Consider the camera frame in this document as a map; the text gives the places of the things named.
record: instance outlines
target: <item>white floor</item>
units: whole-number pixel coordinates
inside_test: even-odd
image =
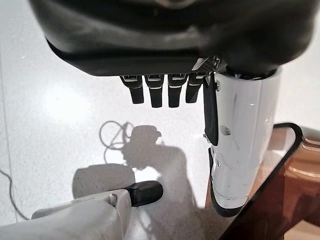
[[[134,180],[158,180],[163,199],[134,210],[128,239],[218,234],[225,223],[203,209],[209,145],[202,94],[186,104],[182,93],[180,107],[170,109],[164,88],[163,107],[154,109],[145,88],[145,103],[133,105],[118,77],[90,76],[56,57],[27,1],[0,1],[0,11],[0,169],[13,179],[23,214]],[[319,43],[320,26],[307,52],[284,67],[277,122],[320,130]],[[101,142],[107,121],[136,127],[129,143],[116,145],[122,150],[106,151]],[[103,142],[108,145],[119,129],[115,123],[103,127]],[[0,226],[19,221],[9,181],[0,174]]]

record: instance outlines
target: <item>screw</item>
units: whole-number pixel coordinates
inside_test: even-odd
[[[221,90],[220,81],[216,81],[216,88],[215,88],[215,90],[216,90],[217,92],[219,92],[219,91]]]

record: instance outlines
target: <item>robotic hand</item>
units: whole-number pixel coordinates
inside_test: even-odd
[[[211,198],[245,204],[273,127],[280,66],[307,48],[318,0],[30,0],[49,46],[94,76],[121,76],[132,102],[187,103],[203,84]]]

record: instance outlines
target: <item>cable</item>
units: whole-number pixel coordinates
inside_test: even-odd
[[[1,173],[2,175],[4,175],[5,177],[7,177],[8,180],[9,180],[9,197],[10,197],[10,201],[11,201],[11,204],[12,204],[14,210],[16,210],[16,212],[17,212],[17,213],[20,215],[20,217],[22,217],[24,220],[30,220],[28,217],[26,217],[26,216],[20,211],[20,209],[17,207],[16,202],[15,202],[13,196],[12,196],[13,181],[12,181],[11,176],[8,175],[7,173],[5,173],[4,171],[2,171],[1,169],[0,169],[0,173]]]

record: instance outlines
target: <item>white robotic arm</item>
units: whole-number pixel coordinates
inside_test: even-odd
[[[267,149],[281,70],[264,79],[216,73],[217,144],[212,144],[212,201],[224,217],[245,204]]]

